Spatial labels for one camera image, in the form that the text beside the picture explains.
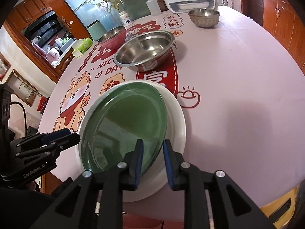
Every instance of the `wall-mounted frame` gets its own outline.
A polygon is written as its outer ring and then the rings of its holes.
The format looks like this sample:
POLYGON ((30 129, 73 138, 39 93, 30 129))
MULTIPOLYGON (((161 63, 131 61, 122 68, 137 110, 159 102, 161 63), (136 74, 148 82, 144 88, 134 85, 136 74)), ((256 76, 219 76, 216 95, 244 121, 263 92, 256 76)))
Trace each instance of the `wall-mounted frame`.
POLYGON ((14 94, 27 105, 32 107, 34 100, 39 94, 38 89, 31 85, 15 69, 10 73, 6 84, 14 90, 14 94))
POLYGON ((5 59, 5 57, 0 53, 0 81, 3 80, 7 71, 11 67, 11 64, 5 59))

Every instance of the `tissue box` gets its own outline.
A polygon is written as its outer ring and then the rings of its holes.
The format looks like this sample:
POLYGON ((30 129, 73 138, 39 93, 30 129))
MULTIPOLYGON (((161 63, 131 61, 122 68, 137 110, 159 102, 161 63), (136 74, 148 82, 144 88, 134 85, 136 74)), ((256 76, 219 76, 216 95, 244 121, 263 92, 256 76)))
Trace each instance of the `tissue box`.
POLYGON ((93 41, 90 38, 84 39, 83 42, 73 52, 73 56, 78 58, 82 56, 92 46, 93 41))

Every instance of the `black cable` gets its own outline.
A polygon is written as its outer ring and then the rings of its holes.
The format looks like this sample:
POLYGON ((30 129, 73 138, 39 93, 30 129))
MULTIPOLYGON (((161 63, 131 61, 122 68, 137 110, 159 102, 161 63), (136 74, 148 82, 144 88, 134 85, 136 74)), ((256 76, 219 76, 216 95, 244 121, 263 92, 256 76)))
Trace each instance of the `black cable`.
POLYGON ((11 102, 11 105, 13 104, 18 104, 22 107, 22 110, 23 110, 23 115, 24 115, 24 127, 25 127, 25 130, 24 130, 24 136, 26 136, 26 129, 27 129, 27 126, 26 126, 26 114, 25 114, 25 109, 24 109, 24 106, 20 103, 20 102, 11 102))

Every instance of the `table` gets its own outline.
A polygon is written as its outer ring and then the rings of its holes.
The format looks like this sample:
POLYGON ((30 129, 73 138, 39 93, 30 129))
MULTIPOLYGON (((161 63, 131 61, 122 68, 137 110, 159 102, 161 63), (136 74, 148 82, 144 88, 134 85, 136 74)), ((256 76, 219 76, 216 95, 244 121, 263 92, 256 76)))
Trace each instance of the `table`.
MULTIPOLYGON (((183 108, 185 160, 204 171, 224 170, 258 206, 287 193, 305 179, 305 77, 262 27, 229 7, 219 11, 213 29, 196 27, 187 13, 169 11, 134 22, 128 38, 157 29, 175 36, 171 57, 155 71, 120 68, 113 62, 115 50, 94 43, 63 73, 39 132, 77 131, 103 92, 123 81, 147 79, 165 85, 183 108), (76 92, 76 86, 82 91, 76 92), (74 110, 60 118, 62 100, 74 94, 74 110)), ((61 180, 81 172, 74 148, 62 152, 56 163, 52 173, 61 180)), ((165 185, 146 199, 125 203, 124 211, 182 221, 183 206, 183 192, 165 185)))

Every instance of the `cartoon dragon print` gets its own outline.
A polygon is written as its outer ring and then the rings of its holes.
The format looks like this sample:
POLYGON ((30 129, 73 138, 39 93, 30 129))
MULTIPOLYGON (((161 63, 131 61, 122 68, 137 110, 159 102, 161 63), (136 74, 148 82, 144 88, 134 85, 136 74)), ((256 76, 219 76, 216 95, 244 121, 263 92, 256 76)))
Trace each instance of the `cartoon dragon print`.
POLYGON ((72 81, 60 106, 60 116, 57 118, 53 131, 68 128, 77 132, 85 116, 83 108, 88 105, 90 93, 85 96, 90 84, 90 73, 85 71, 80 78, 72 81))

